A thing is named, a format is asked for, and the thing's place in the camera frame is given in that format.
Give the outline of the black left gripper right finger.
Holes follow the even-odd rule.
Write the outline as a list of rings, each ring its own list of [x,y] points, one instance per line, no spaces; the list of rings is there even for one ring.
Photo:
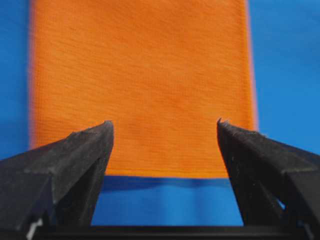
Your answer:
[[[320,157],[226,121],[217,142],[243,221],[241,239],[320,237]]]

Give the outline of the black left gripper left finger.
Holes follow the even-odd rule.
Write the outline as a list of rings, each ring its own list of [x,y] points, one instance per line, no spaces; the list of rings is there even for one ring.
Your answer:
[[[1,160],[1,239],[31,239],[38,223],[89,227],[113,145],[105,121]]]

